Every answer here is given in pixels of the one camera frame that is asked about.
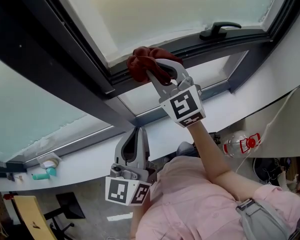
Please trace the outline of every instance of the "red bottle cap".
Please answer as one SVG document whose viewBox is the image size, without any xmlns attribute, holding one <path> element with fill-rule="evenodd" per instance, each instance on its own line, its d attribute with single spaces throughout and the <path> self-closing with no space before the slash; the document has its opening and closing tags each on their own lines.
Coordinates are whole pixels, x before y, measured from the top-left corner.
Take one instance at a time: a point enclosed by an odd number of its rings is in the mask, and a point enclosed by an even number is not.
<svg viewBox="0 0 300 240">
<path fill-rule="evenodd" d="M 246 140 L 246 146 L 250 149 L 254 148 L 256 146 L 256 140 L 254 138 L 248 138 Z"/>
</svg>

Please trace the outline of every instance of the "window latch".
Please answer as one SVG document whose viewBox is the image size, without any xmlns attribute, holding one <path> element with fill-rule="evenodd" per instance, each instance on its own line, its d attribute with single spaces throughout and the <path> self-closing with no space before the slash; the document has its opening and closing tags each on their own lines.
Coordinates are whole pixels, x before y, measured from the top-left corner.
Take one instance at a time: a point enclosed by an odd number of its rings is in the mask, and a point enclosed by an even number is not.
<svg viewBox="0 0 300 240">
<path fill-rule="evenodd" d="M 213 23 L 211 29 L 202 31 L 199 37 L 201 40 L 204 41 L 225 38 L 228 31 L 222 29 L 222 27 L 234 27 L 234 28 L 241 29 L 241 25 L 234 22 L 227 22 L 227 21 L 215 22 Z"/>
</svg>

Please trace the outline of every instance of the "gray bag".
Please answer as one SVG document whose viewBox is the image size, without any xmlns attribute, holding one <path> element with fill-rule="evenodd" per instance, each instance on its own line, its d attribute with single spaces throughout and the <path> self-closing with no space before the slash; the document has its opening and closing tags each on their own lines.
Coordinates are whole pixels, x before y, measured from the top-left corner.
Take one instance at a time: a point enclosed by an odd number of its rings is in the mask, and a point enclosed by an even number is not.
<svg viewBox="0 0 300 240">
<path fill-rule="evenodd" d="M 288 240 L 290 228 L 266 201 L 248 199 L 236 208 L 247 240 Z"/>
</svg>

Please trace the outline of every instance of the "red cloth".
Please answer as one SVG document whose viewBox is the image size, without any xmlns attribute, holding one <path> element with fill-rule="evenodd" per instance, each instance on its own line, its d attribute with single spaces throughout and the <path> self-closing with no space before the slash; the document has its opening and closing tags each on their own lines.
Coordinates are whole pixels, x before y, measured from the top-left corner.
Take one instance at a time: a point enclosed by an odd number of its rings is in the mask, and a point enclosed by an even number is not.
<svg viewBox="0 0 300 240">
<path fill-rule="evenodd" d="M 137 82 L 149 81 L 146 70 L 150 70 L 161 84 L 170 83 L 170 75 L 157 65 L 156 59 L 168 59 L 183 64 L 182 59 L 164 49 L 142 46 L 135 49 L 126 62 L 133 79 Z"/>
</svg>

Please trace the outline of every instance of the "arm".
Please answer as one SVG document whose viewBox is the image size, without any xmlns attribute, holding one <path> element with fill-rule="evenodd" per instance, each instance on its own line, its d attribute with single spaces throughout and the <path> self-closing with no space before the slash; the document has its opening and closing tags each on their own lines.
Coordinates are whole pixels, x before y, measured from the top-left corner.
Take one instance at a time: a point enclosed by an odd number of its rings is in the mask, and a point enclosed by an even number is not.
<svg viewBox="0 0 300 240">
<path fill-rule="evenodd" d="M 141 218 L 146 213 L 146 211 L 150 208 L 151 201 L 150 201 L 150 194 L 147 195 L 146 199 L 142 206 L 135 206 L 133 208 L 133 215 L 132 215 L 132 222 L 131 222 L 131 229 L 130 229 L 130 239 L 136 239 L 136 233 L 138 230 L 139 223 Z"/>
<path fill-rule="evenodd" d="M 284 191 L 290 191 L 290 189 L 287 186 L 287 179 L 286 179 L 286 171 L 282 171 L 278 177 L 276 178 L 278 180 L 280 188 Z"/>
<path fill-rule="evenodd" d="M 232 194 L 236 200 L 245 201 L 252 198 L 262 185 L 231 171 L 222 151 L 201 122 L 188 126 L 188 130 L 198 149 L 208 179 Z"/>
</svg>

